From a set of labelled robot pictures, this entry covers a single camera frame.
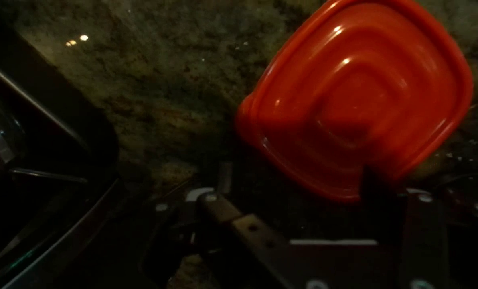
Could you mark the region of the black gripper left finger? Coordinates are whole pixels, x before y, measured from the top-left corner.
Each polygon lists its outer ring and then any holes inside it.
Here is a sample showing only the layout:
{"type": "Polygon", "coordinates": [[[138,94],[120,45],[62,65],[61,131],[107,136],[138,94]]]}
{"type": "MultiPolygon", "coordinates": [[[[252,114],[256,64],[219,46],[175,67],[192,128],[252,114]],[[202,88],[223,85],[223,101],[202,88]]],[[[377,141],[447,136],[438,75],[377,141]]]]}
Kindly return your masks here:
{"type": "Polygon", "coordinates": [[[155,205],[155,220],[141,265],[165,289],[186,257],[221,250],[224,226],[239,216],[229,202],[234,163],[221,162],[213,186],[191,186],[155,205]]]}

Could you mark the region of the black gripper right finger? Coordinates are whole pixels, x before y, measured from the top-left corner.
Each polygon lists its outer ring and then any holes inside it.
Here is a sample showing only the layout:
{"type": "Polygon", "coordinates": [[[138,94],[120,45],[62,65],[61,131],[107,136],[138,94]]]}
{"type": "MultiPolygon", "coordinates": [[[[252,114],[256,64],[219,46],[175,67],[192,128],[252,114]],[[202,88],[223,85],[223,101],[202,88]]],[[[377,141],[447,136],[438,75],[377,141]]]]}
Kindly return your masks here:
{"type": "Polygon", "coordinates": [[[449,289],[442,204],[428,191],[390,186],[373,173],[361,181],[361,289],[449,289]]]}

